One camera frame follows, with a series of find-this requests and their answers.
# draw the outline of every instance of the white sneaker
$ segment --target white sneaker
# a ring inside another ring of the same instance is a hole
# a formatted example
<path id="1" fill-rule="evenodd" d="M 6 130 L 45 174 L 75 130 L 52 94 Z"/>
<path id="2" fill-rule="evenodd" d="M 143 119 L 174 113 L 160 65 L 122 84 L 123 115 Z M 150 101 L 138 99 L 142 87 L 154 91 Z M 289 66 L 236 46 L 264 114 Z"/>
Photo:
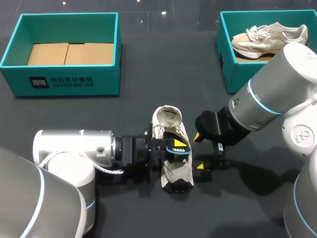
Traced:
<path id="1" fill-rule="evenodd" d="M 180 110 L 173 106 L 158 107 L 152 118 L 153 138 L 173 137 L 190 147 L 189 139 L 182 122 Z M 165 161 L 161 170 L 162 188 L 167 192 L 187 192 L 194 186 L 192 174 L 192 152 L 188 161 Z"/>
<path id="2" fill-rule="evenodd" d="M 306 25 L 299 28 L 282 26 L 278 22 L 269 26 L 253 26 L 247 33 L 241 33 L 233 37 L 231 44 L 238 56 L 257 59 L 264 54 L 276 54 L 284 46 L 291 42 L 305 45 L 308 39 Z"/>

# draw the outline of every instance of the logo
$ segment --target logo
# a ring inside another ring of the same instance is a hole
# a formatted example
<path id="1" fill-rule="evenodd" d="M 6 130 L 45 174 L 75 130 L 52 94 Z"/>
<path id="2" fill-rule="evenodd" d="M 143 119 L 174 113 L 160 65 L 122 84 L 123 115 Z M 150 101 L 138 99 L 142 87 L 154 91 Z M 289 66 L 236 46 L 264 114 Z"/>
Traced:
<path id="1" fill-rule="evenodd" d="M 29 77 L 33 88 L 49 88 L 45 77 Z"/>
<path id="2" fill-rule="evenodd" d="M 309 147 L 314 143 L 315 135 L 308 126 L 297 125 L 291 130 L 291 138 L 297 146 Z"/>
<path id="3" fill-rule="evenodd" d="M 305 140 L 305 138 L 309 137 L 310 134 L 308 131 L 304 130 L 301 133 L 297 134 L 296 141 L 297 143 L 301 142 L 302 140 Z"/>

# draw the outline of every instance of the dark floor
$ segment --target dark floor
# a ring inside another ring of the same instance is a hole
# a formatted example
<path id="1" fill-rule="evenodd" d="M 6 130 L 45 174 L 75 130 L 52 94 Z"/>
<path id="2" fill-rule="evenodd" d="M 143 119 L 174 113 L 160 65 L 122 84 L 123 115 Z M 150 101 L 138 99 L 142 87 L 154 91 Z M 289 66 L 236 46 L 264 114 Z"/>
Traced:
<path id="1" fill-rule="evenodd" d="M 118 11 L 122 34 L 140 34 L 213 31 L 222 10 L 316 7 L 316 0 L 0 0 L 0 37 L 21 13 Z"/>
<path id="2" fill-rule="evenodd" d="M 0 0 L 0 58 L 20 13 L 118 11 L 123 43 L 120 97 L 16 99 L 0 74 L 0 145 L 29 160 L 40 129 L 138 134 L 164 104 L 182 111 L 193 138 L 195 118 L 203 110 L 219 110 L 230 98 L 215 49 L 219 11 L 317 7 L 316 0 L 64 1 Z M 211 182 L 203 182 L 194 171 L 195 187 L 187 196 L 162 191 L 158 174 L 150 184 L 98 180 L 97 220 L 89 237 L 288 237 L 283 204 L 303 161 L 283 142 L 282 120 L 230 148 L 232 167 L 213 172 Z M 208 142 L 192 147 L 197 159 L 212 151 Z"/>

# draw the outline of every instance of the cardboard insert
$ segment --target cardboard insert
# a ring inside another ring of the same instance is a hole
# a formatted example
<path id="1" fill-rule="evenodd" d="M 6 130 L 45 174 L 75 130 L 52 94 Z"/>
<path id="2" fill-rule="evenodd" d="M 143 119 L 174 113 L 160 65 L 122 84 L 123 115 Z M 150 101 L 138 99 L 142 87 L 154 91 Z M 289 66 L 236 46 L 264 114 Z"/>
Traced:
<path id="1" fill-rule="evenodd" d="M 272 58 L 273 58 L 273 56 L 264 56 L 264 57 L 260 57 L 258 59 L 243 59 L 243 58 L 240 58 L 240 57 L 236 56 L 237 62 L 249 62 L 249 63 L 252 63 L 252 62 L 268 62 Z"/>
<path id="2" fill-rule="evenodd" d="M 112 64 L 113 44 L 34 44 L 28 65 Z"/>

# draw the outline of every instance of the beige sneaker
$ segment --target beige sneaker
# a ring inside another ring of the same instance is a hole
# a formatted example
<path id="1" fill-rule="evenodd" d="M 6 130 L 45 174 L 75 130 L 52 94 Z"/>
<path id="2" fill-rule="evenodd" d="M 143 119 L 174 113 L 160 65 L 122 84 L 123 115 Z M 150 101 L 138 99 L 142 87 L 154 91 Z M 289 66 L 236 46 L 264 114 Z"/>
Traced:
<path id="1" fill-rule="evenodd" d="M 174 138 L 191 147 L 178 108 L 169 105 L 158 107 L 153 114 L 152 124 L 153 138 Z M 168 193 L 189 192 L 194 186 L 192 152 L 188 161 L 170 163 L 166 160 L 162 165 L 160 180 L 162 188 Z"/>
<path id="2" fill-rule="evenodd" d="M 247 33 L 233 37 L 231 44 L 237 56 L 258 59 L 264 54 L 276 54 L 291 42 L 305 45 L 308 39 L 306 25 L 299 28 L 282 26 L 278 22 L 269 26 L 253 26 Z"/>

